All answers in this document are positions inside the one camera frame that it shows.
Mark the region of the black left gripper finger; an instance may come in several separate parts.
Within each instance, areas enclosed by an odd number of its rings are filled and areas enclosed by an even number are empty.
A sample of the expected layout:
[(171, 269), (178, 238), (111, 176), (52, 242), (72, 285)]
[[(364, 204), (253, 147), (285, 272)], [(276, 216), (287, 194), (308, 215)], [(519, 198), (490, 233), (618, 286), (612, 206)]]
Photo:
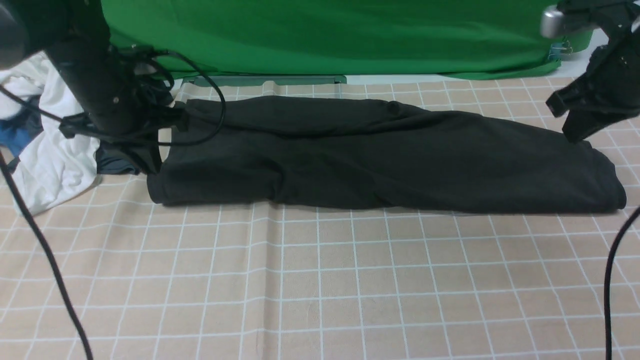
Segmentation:
[(140, 173), (157, 174), (162, 168), (162, 157), (156, 145), (105, 142), (102, 148), (107, 155), (125, 160)]

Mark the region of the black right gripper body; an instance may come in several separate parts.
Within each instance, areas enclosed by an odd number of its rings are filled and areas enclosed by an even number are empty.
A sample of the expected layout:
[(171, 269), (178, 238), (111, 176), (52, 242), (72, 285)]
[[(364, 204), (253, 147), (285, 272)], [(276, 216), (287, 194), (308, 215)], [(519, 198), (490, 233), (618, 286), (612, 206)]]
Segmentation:
[(585, 73), (587, 111), (606, 121), (639, 116), (639, 31), (610, 39), (593, 54)]

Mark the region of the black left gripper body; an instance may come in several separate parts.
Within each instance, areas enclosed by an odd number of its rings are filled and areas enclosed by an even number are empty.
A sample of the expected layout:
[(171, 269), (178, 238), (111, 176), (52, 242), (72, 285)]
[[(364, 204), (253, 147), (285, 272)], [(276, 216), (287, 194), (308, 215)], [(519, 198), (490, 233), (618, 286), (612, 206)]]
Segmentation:
[(48, 59), (83, 111), (110, 143), (161, 146), (150, 131), (150, 107), (169, 107), (173, 76), (150, 47), (119, 51), (85, 39), (64, 39), (47, 50)]

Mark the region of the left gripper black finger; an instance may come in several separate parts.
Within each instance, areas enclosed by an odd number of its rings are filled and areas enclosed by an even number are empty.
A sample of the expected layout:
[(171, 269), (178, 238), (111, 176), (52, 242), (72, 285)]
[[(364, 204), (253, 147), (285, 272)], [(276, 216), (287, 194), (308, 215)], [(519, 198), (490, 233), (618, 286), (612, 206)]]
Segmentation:
[(185, 107), (167, 107), (152, 105), (150, 107), (150, 131), (158, 132), (161, 129), (174, 129), (178, 132), (189, 130), (189, 117)]

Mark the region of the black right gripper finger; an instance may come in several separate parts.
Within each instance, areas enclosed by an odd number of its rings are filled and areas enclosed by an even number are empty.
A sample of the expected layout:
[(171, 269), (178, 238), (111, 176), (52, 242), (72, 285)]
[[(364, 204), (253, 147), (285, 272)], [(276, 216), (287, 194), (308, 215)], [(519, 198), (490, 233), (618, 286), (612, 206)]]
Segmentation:
[(618, 113), (597, 96), (595, 85), (581, 75), (569, 85), (554, 91), (545, 102), (555, 118), (566, 116), (562, 133), (571, 143), (584, 141), (618, 121)]

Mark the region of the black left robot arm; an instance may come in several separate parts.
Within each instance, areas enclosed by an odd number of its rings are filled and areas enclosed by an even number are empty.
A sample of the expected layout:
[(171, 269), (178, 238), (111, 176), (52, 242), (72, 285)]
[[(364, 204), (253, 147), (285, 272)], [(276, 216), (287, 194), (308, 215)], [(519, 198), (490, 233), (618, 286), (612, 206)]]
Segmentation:
[(186, 130), (181, 111), (169, 107), (173, 77), (151, 47), (119, 50), (98, 0), (3, 0), (1, 68), (43, 52), (82, 107), (57, 121), (62, 135), (99, 139), (145, 174), (162, 168), (160, 129)]

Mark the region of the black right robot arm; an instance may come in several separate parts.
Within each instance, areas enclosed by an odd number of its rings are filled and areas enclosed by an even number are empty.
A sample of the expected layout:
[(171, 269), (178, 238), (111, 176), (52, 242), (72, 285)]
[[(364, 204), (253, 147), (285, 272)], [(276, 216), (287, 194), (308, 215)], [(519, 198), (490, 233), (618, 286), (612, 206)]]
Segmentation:
[(560, 38), (601, 29), (608, 42), (590, 55), (585, 73), (554, 91), (546, 105), (566, 116), (562, 132), (577, 143), (640, 112), (640, 33), (633, 0), (561, 0), (542, 12), (540, 34)]

